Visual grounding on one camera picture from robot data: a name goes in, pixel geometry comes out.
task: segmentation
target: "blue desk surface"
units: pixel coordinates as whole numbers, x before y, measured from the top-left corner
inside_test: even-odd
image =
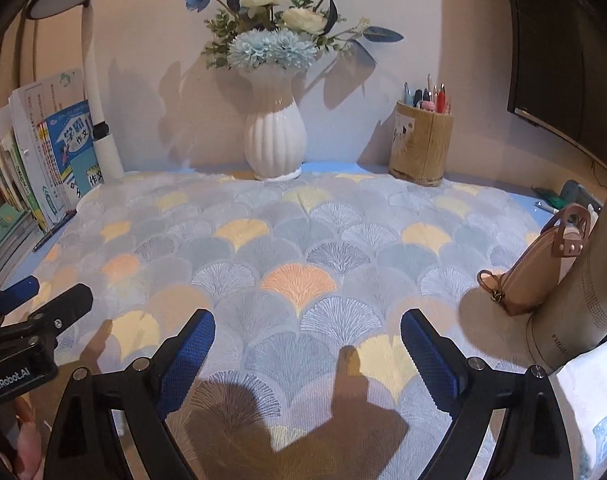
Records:
[[[236,171],[240,168],[208,168],[209,172],[213,171],[216,173],[227,173],[229,171]],[[307,162],[302,166],[302,171],[304,173],[357,173],[357,174],[387,174],[388,168],[385,166],[377,166],[377,165],[363,165],[355,164],[352,162]],[[446,178],[449,180],[454,180],[456,182],[465,182],[467,184],[476,184],[478,186],[492,186],[498,187],[500,189],[506,190],[510,196],[515,199],[520,206],[523,207],[526,211],[530,213],[535,222],[541,227],[546,225],[548,220],[552,218],[550,213],[545,212],[542,209],[539,209],[535,206],[535,202],[538,201],[536,196],[533,194],[531,189],[527,187],[519,187],[512,186],[509,184],[502,184],[500,182],[491,182],[489,180],[484,180],[480,178],[469,177],[461,174],[449,174],[446,175]],[[21,263],[21,265],[17,268],[12,279],[8,282],[8,286],[11,286],[17,283],[19,280],[22,280],[26,276],[32,274],[35,269],[39,266],[41,261],[48,254],[50,249],[55,245],[59,237],[66,229],[61,229],[55,236],[53,236],[48,243],[46,243],[39,251],[35,253],[30,253],[26,259]]]

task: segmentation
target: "light blue chrysanthemum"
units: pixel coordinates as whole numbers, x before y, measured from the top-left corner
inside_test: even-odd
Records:
[[[228,63],[238,68],[257,68],[276,63],[283,68],[308,69],[318,52],[312,41],[292,30],[250,30],[230,44]]]

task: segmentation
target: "screw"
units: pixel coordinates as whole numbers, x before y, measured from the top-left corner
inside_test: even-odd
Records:
[[[85,378],[86,375],[88,375],[88,370],[86,368],[77,368],[72,373],[72,378],[75,381],[81,381],[83,378]]]
[[[487,364],[481,357],[470,357],[468,359],[468,366],[474,370],[483,370],[487,367]]]
[[[146,370],[150,365],[150,360],[148,357],[139,357],[139,359],[135,359],[133,362],[133,368],[138,372]]]
[[[542,379],[547,376],[547,373],[545,372],[545,370],[543,368],[541,368],[539,365],[533,365],[530,368],[530,371],[533,373],[533,376],[535,376],[537,379]]]

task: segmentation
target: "black cable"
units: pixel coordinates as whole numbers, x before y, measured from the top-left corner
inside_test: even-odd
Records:
[[[599,177],[597,177],[597,170],[595,168],[595,162],[592,161],[592,174],[595,176],[595,180],[597,181],[597,184],[599,184],[599,186],[603,187],[603,189],[607,189],[607,186],[604,186],[603,184],[601,184],[601,181],[599,180]]]

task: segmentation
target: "brown leather strap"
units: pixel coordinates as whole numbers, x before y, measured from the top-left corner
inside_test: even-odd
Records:
[[[497,283],[497,288],[490,288],[490,286],[486,285],[483,280],[484,276],[490,276],[495,281],[495,283]],[[480,270],[477,273],[477,283],[479,283],[483,290],[485,290],[492,296],[493,301],[496,301],[497,303],[503,301],[505,294],[501,290],[501,276],[494,275],[492,272],[490,272],[490,270]]]
[[[570,223],[570,217],[576,216],[575,226],[579,229],[581,240],[568,240],[564,238],[566,227]],[[575,258],[581,254],[590,234],[590,211],[579,204],[568,204],[543,227],[541,234],[554,228],[559,223],[559,228],[552,244],[552,256],[556,258]]]

